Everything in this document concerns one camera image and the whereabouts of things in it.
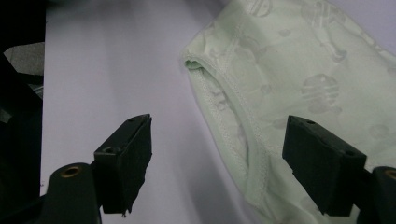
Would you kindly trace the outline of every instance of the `screw hole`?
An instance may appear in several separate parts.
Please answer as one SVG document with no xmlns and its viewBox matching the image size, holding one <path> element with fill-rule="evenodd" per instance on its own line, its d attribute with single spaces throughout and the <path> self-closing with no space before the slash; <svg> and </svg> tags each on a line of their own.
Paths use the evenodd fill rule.
<svg viewBox="0 0 396 224">
<path fill-rule="evenodd" d="M 106 153 L 114 153 L 114 149 L 111 147 L 107 147 L 107 148 L 103 149 L 103 151 Z"/>
<path fill-rule="evenodd" d="M 72 167 L 65 169 L 63 172 L 61 172 L 61 177 L 63 177 L 63 178 L 73 177 L 75 175 L 78 175 L 80 172 L 81 172 L 80 167 L 72 166 Z"/>
<path fill-rule="evenodd" d="M 386 170 L 386 171 L 385 171 L 385 174 L 386 174 L 388 177 L 390 177 L 390 178 L 396 180 L 396 171 L 395 171 L 395 170 Z"/>
</svg>

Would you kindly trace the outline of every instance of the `underwear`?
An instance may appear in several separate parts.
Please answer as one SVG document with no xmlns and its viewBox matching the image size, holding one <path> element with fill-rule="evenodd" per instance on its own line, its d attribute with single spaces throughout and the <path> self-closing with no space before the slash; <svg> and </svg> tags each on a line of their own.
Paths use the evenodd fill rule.
<svg viewBox="0 0 396 224">
<path fill-rule="evenodd" d="M 183 49 L 219 153 L 262 223 L 323 216 L 282 159 L 289 115 L 396 167 L 396 58 L 324 0 L 233 0 Z"/>
</svg>

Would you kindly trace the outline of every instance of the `white surface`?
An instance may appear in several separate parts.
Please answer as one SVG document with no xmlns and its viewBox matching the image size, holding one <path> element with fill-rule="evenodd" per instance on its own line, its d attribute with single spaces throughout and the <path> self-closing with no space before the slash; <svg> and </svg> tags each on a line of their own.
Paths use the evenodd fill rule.
<svg viewBox="0 0 396 224">
<path fill-rule="evenodd" d="M 217 0 L 66 2 L 48 11 L 42 193 L 50 174 L 150 113 L 153 156 L 132 214 L 104 223 L 258 223 L 229 177 L 179 53 Z"/>
</svg>

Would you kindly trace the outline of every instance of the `garment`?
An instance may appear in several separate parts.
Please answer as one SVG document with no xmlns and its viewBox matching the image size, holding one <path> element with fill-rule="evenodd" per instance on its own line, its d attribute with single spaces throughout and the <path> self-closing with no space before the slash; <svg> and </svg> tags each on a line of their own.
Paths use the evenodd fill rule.
<svg viewBox="0 0 396 224">
<path fill-rule="evenodd" d="M 289 115 L 396 166 L 396 59 L 324 0 L 232 1 L 183 50 L 223 161 L 263 223 L 323 216 L 282 159 Z"/>
</svg>

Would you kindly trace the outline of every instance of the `light green fabric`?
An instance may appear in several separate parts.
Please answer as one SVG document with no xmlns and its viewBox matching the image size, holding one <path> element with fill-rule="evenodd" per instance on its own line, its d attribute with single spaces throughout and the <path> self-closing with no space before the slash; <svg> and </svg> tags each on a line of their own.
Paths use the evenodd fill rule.
<svg viewBox="0 0 396 224">
<path fill-rule="evenodd" d="M 288 115 L 312 119 L 396 166 L 396 59 L 320 0 L 232 1 L 182 52 L 235 184 L 263 223 L 323 216 L 282 160 Z"/>
</svg>

